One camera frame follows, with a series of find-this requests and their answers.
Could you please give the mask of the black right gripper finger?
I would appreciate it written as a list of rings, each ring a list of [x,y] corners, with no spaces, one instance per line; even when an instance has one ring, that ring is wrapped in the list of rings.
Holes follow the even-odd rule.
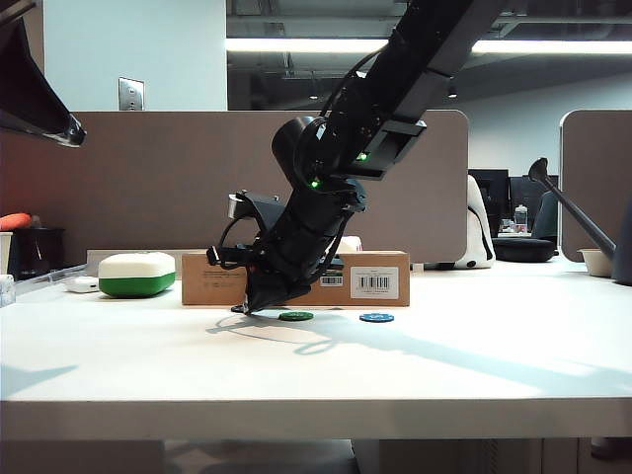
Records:
[[[286,284],[280,279],[275,279],[264,286],[261,307],[268,308],[273,306],[283,306],[288,300],[305,295],[309,292],[309,284]]]
[[[251,314],[271,305],[277,296],[277,278],[271,274],[247,274],[244,313]]]

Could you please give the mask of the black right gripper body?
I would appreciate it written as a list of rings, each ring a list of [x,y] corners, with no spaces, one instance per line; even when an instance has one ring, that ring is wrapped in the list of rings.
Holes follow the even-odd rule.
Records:
[[[252,289],[296,289],[321,273],[325,252],[347,222],[366,207],[366,192],[355,179],[312,178],[292,191],[272,228],[255,245]]]

